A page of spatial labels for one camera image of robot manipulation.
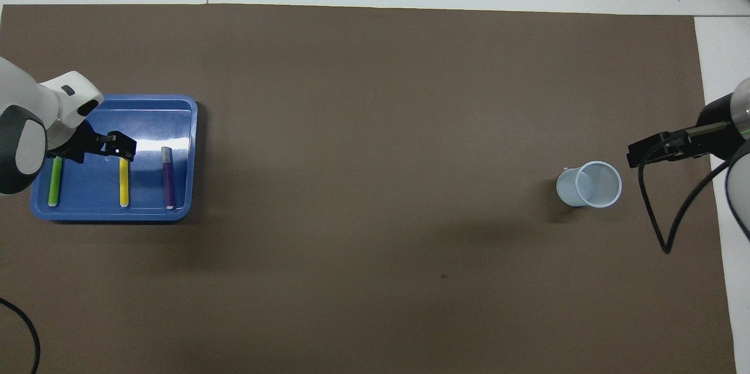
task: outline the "cup rim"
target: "cup rim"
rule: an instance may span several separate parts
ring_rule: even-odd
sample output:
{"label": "cup rim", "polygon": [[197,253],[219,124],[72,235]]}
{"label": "cup rim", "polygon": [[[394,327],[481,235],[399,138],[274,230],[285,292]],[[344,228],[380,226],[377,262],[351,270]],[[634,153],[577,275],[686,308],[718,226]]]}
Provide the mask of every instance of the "cup rim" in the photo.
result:
{"label": "cup rim", "polygon": [[[589,166],[594,166],[594,165],[607,166],[607,168],[609,168],[615,174],[615,176],[617,176],[617,194],[614,196],[614,198],[610,202],[606,204],[594,204],[591,201],[587,200],[581,194],[581,189],[579,189],[578,187],[578,177],[581,176],[581,173],[584,171],[585,168],[588,168]],[[575,174],[573,185],[575,185],[575,191],[578,192],[578,197],[581,198],[581,200],[583,200],[587,206],[592,206],[592,208],[608,208],[608,206],[611,206],[612,204],[616,203],[616,201],[619,200],[619,196],[622,194],[622,177],[619,176],[619,172],[617,171],[617,169],[614,168],[613,165],[610,165],[606,161],[601,161],[601,160],[589,161],[585,165],[578,168],[578,171]]]}

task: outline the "dark spot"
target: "dark spot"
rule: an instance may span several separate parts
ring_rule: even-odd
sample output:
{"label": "dark spot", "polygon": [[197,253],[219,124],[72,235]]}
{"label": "dark spot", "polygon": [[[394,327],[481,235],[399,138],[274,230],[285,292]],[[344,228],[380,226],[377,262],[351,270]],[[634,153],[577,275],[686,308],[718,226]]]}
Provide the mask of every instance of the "dark spot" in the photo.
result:
{"label": "dark spot", "polygon": [[89,100],[86,101],[85,104],[82,104],[80,107],[78,107],[78,114],[82,115],[82,117],[86,117],[89,113],[91,113],[92,110],[96,109],[96,107],[99,105],[96,100]]}
{"label": "dark spot", "polygon": [[70,86],[62,86],[60,87],[60,89],[62,89],[62,91],[65,91],[65,94],[67,94],[68,96],[72,96],[76,93],[72,88],[70,88]]}

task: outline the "blue tray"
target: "blue tray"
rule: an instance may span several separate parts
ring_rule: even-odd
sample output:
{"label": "blue tray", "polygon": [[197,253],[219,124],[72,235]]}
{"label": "blue tray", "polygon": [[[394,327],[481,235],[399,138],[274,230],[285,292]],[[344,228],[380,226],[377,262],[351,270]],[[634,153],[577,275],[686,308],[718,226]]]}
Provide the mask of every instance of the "blue tray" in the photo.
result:
{"label": "blue tray", "polygon": [[[65,160],[58,205],[47,205],[52,160],[46,158],[32,185],[32,213],[40,219],[76,222],[171,222],[190,211],[195,170],[198,106],[188,96],[108,94],[86,118],[94,131],[121,131],[137,141],[129,172],[129,206],[120,206],[120,158],[86,155],[82,165]],[[175,208],[167,209],[161,147],[172,148]]]}

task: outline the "green marker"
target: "green marker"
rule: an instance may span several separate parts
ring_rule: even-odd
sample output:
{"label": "green marker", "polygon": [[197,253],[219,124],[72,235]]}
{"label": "green marker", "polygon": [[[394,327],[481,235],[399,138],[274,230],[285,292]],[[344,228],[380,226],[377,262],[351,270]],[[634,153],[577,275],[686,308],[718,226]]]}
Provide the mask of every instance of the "green marker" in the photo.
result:
{"label": "green marker", "polygon": [[62,176],[62,157],[55,157],[52,160],[52,178],[49,180],[49,198],[47,205],[53,208],[57,206],[60,198],[60,176]]}

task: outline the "yellow marker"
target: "yellow marker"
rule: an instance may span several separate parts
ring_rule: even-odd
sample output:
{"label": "yellow marker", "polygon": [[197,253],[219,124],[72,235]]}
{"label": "yellow marker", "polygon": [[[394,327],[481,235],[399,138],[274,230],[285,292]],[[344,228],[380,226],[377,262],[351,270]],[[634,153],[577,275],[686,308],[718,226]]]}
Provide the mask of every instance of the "yellow marker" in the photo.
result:
{"label": "yellow marker", "polygon": [[129,161],[120,158],[120,206],[126,208],[131,203],[128,186]]}

